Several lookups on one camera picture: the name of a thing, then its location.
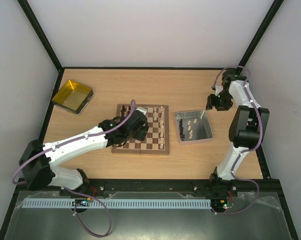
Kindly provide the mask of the pink metal tin tray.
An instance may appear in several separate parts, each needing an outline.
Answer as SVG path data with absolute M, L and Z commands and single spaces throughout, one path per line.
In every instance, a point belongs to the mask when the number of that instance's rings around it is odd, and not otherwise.
M 174 114 L 176 129 L 177 129 L 177 139 L 180 145 L 194 145 L 208 143 L 213 139 L 213 132 L 211 129 L 210 121 L 206 110 L 190 110 L 190 111 L 180 111 Z M 191 121 L 191 130 L 193 130 L 193 137 L 189 139 L 188 121 Z M 184 140 L 181 139 L 180 126 L 183 126 Z

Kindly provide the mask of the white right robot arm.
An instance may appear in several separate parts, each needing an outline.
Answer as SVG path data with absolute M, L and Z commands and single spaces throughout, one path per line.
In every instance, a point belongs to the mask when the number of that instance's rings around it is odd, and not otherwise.
M 239 75 L 236 68 L 227 68 L 219 76 L 222 83 L 212 86 L 215 92 L 208 96 L 206 109 L 228 111 L 236 105 L 237 110 L 228 131 L 230 147 L 209 177 L 208 189 L 214 196 L 235 190 L 237 170 L 248 153 L 261 145 L 270 115 L 270 111 L 255 100 L 247 76 Z

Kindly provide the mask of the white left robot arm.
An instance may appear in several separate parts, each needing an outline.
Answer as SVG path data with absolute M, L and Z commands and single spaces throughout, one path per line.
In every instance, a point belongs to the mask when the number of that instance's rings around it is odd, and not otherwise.
M 45 144 L 33 140 L 19 160 L 23 183 L 30 191 L 47 186 L 76 190 L 87 182 L 84 171 L 63 168 L 62 163 L 90 151 L 121 147 L 130 139 L 143 141 L 148 129 L 147 110 L 135 107 L 128 116 L 106 119 L 92 129 L 64 140 Z

